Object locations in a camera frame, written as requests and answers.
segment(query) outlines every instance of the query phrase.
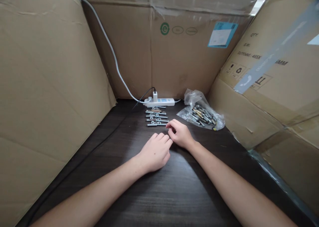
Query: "plug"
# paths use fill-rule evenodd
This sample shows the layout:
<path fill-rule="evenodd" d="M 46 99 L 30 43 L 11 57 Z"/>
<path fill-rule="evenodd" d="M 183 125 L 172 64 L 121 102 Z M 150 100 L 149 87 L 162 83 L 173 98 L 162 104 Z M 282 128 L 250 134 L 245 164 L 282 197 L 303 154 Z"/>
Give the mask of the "plug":
<path fill-rule="evenodd" d="M 157 92 L 153 92 L 153 102 L 157 102 Z"/>

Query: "power cord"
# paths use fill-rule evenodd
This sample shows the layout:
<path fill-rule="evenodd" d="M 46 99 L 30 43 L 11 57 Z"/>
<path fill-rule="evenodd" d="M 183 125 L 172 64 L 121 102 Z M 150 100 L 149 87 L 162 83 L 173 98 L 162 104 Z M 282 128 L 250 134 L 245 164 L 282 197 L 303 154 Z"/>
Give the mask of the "power cord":
<path fill-rule="evenodd" d="M 135 101 L 138 101 L 135 97 L 133 97 L 132 93 L 130 92 L 129 88 L 127 87 L 126 83 L 124 82 L 124 80 L 123 80 L 123 78 L 122 78 L 122 76 L 121 76 L 121 74 L 120 74 L 119 65 L 118 65 L 118 63 L 117 63 L 117 58 L 116 58 L 114 49 L 113 49 L 113 47 L 112 47 L 112 44 L 111 44 L 109 38 L 108 38 L 107 35 L 106 35 L 106 32 L 105 32 L 105 30 L 104 30 L 104 28 L 103 28 L 103 25 L 102 25 L 102 23 L 101 23 L 101 21 L 100 21 L 100 19 L 99 19 L 99 16 L 97 15 L 95 9 L 94 9 L 93 6 L 89 3 L 89 1 L 87 1 L 87 0 L 82 0 L 82 1 L 83 1 L 84 3 L 86 3 L 86 4 L 92 9 L 92 11 L 93 11 L 93 13 L 94 13 L 94 15 L 95 15 L 95 17 L 96 17 L 96 19 L 97 19 L 97 21 L 98 21 L 100 27 L 101 27 L 101 30 L 102 30 L 102 32 L 103 32 L 103 34 L 104 34 L 104 36 L 105 36 L 107 42 L 109 43 L 109 46 L 110 46 L 110 48 L 111 48 L 111 51 L 112 51 L 112 54 L 113 54 L 113 57 L 114 57 L 114 60 L 115 60 L 115 66 L 116 66 L 117 73 L 118 73 L 120 79 L 122 80 L 124 86 L 126 87 L 126 90 L 128 91 L 129 95 L 130 95 Z M 140 102 L 140 103 L 148 103 L 148 102 L 150 102 L 150 101 L 151 101 L 151 100 L 149 99 L 149 100 L 146 101 L 146 102 L 141 102 L 141 100 L 139 100 L 138 102 Z"/>
<path fill-rule="evenodd" d="M 152 89 L 154 88 L 155 91 L 155 87 L 151 87 L 150 89 L 147 90 L 147 92 L 145 92 L 145 94 L 140 98 L 140 100 L 143 99 L 143 97 Z M 35 214 L 38 212 L 38 210 L 40 209 L 40 207 L 44 204 L 44 202 L 50 197 L 50 195 L 60 186 L 60 184 L 70 176 L 70 174 L 76 169 L 78 168 L 97 148 L 99 148 L 118 128 L 119 126 L 123 123 L 123 121 L 125 121 L 125 119 L 130 115 L 130 113 L 133 111 L 133 109 L 139 104 L 141 103 L 140 100 L 137 100 L 137 103 L 135 104 L 135 106 L 128 112 L 128 114 L 126 114 L 126 116 L 123 118 L 123 120 L 117 125 L 117 127 L 104 139 L 102 140 L 96 147 L 94 147 L 87 155 L 86 157 L 84 157 L 65 177 L 63 177 L 62 180 L 60 180 L 60 182 L 47 194 L 47 196 L 41 201 L 41 203 L 38 205 L 38 207 L 34 210 L 33 214 L 31 215 L 29 221 L 27 222 L 27 227 L 31 225 L 32 220 L 35 216 Z"/>

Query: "hand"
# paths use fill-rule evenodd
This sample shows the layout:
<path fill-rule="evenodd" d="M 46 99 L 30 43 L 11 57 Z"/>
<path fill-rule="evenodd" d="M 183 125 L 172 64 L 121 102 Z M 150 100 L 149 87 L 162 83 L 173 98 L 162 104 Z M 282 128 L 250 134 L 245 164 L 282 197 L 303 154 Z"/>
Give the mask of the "hand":
<path fill-rule="evenodd" d="M 188 150 L 190 147 L 195 145 L 196 142 L 187 126 L 180 123 L 178 120 L 173 119 L 167 123 L 166 128 L 169 128 L 168 134 L 170 138 L 180 147 Z"/>
<path fill-rule="evenodd" d="M 145 173 L 156 171 L 166 165 L 170 158 L 169 148 L 173 141 L 168 135 L 154 133 L 137 154 Z"/>

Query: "blue label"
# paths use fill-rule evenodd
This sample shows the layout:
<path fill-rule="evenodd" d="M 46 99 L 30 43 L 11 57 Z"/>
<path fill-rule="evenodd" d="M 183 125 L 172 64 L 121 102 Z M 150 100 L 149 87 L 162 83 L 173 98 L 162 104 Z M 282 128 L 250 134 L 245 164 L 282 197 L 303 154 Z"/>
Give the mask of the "blue label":
<path fill-rule="evenodd" d="M 315 36 L 310 42 L 307 43 L 308 45 L 319 45 L 319 34 Z"/>
<path fill-rule="evenodd" d="M 207 46 L 210 48 L 227 48 L 237 27 L 237 23 L 217 22 Z"/>

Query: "forearm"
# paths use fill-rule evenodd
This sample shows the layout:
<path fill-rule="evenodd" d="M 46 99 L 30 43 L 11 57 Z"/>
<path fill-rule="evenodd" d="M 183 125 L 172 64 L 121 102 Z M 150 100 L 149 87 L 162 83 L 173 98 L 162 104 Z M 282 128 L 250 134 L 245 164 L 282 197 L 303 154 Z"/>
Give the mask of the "forearm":
<path fill-rule="evenodd" d="M 196 142 L 187 148 L 243 226 L 296 226 L 274 203 Z"/>
<path fill-rule="evenodd" d="M 32 227 L 94 226 L 115 200 L 144 174 L 134 157 L 60 203 Z"/>

